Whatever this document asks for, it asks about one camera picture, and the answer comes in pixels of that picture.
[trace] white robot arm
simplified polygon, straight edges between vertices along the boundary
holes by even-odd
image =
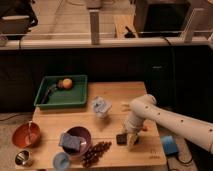
[[[124,127],[127,133],[139,132],[144,119],[156,121],[159,125],[181,135],[206,151],[213,153],[213,124],[180,115],[156,106],[155,98],[146,94],[131,101],[132,112],[126,117]]]

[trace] wooden table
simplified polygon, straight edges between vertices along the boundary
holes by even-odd
[[[34,164],[29,168],[16,166],[16,169],[53,169],[53,157],[63,151],[58,146],[60,135],[74,126],[86,127],[92,136],[93,144],[111,141],[111,148],[103,154],[94,168],[132,170],[153,168],[165,169],[166,158],[160,142],[155,122],[146,120],[148,131],[140,132],[140,142],[130,152],[126,146],[116,143],[116,134],[121,133],[122,123],[129,113],[124,104],[146,93],[143,82],[89,83],[86,107],[77,109],[40,110],[36,108],[33,121],[41,129],[42,139],[38,147],[30,149]],[[91,109],[91,101],[101,96],[112,103],[108,119],[96,118]],[[82,168],[80,161],[73,161],[72,170]]]

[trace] mug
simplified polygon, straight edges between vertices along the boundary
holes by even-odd
[[[70,167],[69,156],[64,152],[60,152],[60,153],[56,154],[53,159],[53,167],[56,171],[68,170]]]

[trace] purple bowl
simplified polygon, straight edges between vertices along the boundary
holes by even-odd
[[[91,146],[91,135],[90,132],[81,126],[77,126],[77,127],[73,127],[71,129],[69,129],[67,131],[68,134],[72,135],[72,136],[77,136],[80,138],[81,140],[81,145],[80,145],[80,151],[79,152],[74,152],[73,150],[66,148],[66,147],[62,147],[63,150],[70,154],[72,157],[81,157],[83,156],[88,149]]]

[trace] grapes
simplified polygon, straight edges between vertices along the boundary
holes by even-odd
[[[95,146],[90,147],[83,156],[82,160],[83,167],[88,168],[91,167],[92,164],[97,163],[99,161],[99,158],[102,157],[104,152],[106,152],[111,145],[112,142],[101,141],[97,143]]]

